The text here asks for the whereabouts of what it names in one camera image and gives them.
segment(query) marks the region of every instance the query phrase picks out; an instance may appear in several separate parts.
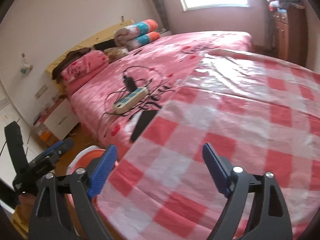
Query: white cabinet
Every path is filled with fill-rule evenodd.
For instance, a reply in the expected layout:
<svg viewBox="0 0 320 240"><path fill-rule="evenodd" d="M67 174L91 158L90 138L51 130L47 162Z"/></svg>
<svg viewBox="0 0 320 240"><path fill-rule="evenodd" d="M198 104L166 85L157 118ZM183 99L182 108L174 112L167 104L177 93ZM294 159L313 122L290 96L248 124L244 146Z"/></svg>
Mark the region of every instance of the white cabinet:
<svg viewBox="0 0 320 240"><path fill-rule="evenodd" d="M59 139L63 140L78 123L68 100L63 100L44 121L44 125Z"/></svg>

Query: screw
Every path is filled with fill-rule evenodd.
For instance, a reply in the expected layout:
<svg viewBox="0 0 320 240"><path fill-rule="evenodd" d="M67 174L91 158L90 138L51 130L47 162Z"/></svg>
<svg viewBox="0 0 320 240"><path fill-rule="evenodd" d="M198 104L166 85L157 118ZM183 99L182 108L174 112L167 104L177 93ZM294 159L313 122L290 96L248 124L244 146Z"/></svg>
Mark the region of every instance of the screw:
<svg viewBox="0 0 320 240"><path fill-rule="evenodd" d="M233 167L233 171L236 173L241 173L243 171L243 169L239 166Z"/></svg>
<svg viewBox="0 0 320 240"><path fill-rule="evenodd" d="M83 174L83 173L85 173L85 169L84 168L79 168L79 169L77 169L76 170L76 174Z"/></svg>
<svg viewBox="0 0 320 240"><path fill-rule="evenodd" d="M51 178L53 178L53 173L52 173L52 172L49 172L45 177L46 177L47 179L51 179Z"/></svg>
<svg viewBox="0 0 320 240"><path fill-rule="evenodd" d="M274 177L273 173L270 172L270 171L266 172L266 176L267 176L268 178L273 178L273 177Z"/></svg>

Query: headboard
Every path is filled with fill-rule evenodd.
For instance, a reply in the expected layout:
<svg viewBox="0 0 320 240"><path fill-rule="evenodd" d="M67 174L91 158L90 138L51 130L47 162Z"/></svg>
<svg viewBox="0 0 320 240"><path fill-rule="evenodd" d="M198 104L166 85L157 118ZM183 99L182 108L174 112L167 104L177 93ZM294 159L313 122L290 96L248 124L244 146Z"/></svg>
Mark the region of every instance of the headboard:
<svg viewBox="0 0 320 240"><path fill-rule="evenodd" d="M134 24L133 20L126 20L124 22L118 23L116 25L113 25L101 32L98 32L97 34L91 36L90 38L87 38L86 40L82 41L81 43L77 44L76 46L72 47L65 53L63 53L60 57L58 57L54 62L52 62L49 66L46 67L46 73L52 77L52 71L53 69L62 61L65 59L66 55L73 50L82 49L82 48L91 48L93 45L108 41L114 38L115 32L123 27L129 26L131 24ZM65 88L62 83L57 84L55 80L52 80L52 82L56 85L59 92L62 94L65 94Z"/></svg>

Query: brown cloth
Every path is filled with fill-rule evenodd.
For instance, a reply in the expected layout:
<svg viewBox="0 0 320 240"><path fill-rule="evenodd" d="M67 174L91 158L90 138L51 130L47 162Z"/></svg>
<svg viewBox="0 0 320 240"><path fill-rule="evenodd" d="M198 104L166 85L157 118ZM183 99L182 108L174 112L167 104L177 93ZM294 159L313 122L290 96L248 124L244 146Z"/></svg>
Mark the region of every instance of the brown cloth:
<svg viewBox="0 0 320 240"><path fill-rule="evenodd" d="M75 62L77 59L81 58L83 55L91 51L91 48L83 48L70 51L64 60L62 60L59 65L57 65L52 70L52 79L57 80L57 83L60 83L62 77L61 72L67 68L72 62Z"/></svg>

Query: pink checkered blanket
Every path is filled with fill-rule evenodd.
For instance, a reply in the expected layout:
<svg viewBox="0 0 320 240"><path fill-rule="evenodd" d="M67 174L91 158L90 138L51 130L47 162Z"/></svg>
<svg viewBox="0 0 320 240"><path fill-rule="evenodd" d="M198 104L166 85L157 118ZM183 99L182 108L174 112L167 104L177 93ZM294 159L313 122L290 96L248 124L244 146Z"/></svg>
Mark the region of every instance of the pink checkered blanket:
<svg viewBox="0 0 320 240"><path fill-rule="evenodd" d="M109 176L97 207L128 240L206 239L226 198L202 160L272 171L297 237L320 206L320 75L262 55L213 50ZM248 197L236 236L250 212Z"/></svg>

